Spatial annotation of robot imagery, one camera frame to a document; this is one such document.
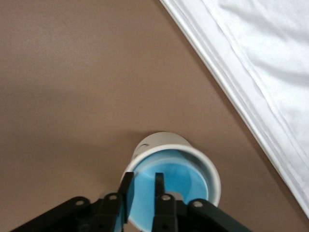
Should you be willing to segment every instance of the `bolt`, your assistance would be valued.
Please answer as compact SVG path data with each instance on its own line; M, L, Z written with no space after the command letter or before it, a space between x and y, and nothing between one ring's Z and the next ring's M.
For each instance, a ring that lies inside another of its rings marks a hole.
M77 201L77 202L75 202L75 205L82 205L82 204L84 204L84 201Z
M117 196L116 196L116 195L112 195L112 196L109 197L109 199L110 199L110 200L116 200L116 199L117 199Z
M163 195L163 196L161 197L161 199L164 200L164 201L168 201L168 200L170 200L170 196L168 196L168 195Z
M200 208L200 207L203 206L203 203L202 203L202 202L199 202L199 201L195 201L195 202L193 202L193 206L194 206L194 207Z

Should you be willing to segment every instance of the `white cloth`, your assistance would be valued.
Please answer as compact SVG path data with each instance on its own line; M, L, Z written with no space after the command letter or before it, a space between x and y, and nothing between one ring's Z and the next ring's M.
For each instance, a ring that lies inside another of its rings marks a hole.
M309 217L309 1L161 1Z

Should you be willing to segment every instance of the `white paper cup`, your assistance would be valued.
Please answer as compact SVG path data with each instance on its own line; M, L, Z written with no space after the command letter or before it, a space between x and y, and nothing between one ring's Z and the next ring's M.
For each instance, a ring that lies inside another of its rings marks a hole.
M143 232L151 231L156 172L164 173L166 191L180 193L185 203L203 198L218 206L221 183L215 166L205 154L177 134L158 132L144 138L125 172L135 173L129 219Z

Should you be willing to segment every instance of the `brown tabletop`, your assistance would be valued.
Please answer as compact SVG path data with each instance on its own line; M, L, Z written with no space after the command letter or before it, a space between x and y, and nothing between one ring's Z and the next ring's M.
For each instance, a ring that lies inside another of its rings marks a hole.
M135 146L157 131L209 156L219 207L253 231L309 231L158 0L2 1L0 15L0 231L117 189Z

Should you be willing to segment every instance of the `cup rim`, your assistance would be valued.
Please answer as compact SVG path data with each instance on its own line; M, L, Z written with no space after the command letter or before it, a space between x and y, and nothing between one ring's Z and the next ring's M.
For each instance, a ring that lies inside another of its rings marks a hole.
M215 191L215 196L212 201L210 201L213 205L218 206L219 200L221 197L221 181L218 174L218 171L212 161L201 151L195 149L192 146L188 145L182 145L182 144L164 144L164 145L158 145L155 147L152 147L142 153L140 153L138 156L136 156L130 164L125 169L125 172L133 172L135 168L148 156L152 155L153 153L156 153L158 151L163 150L179 150L186 153L189 153L190 155L195 156L197 159L199 159L209 170L211 173L211 181L213 182L213 188Z

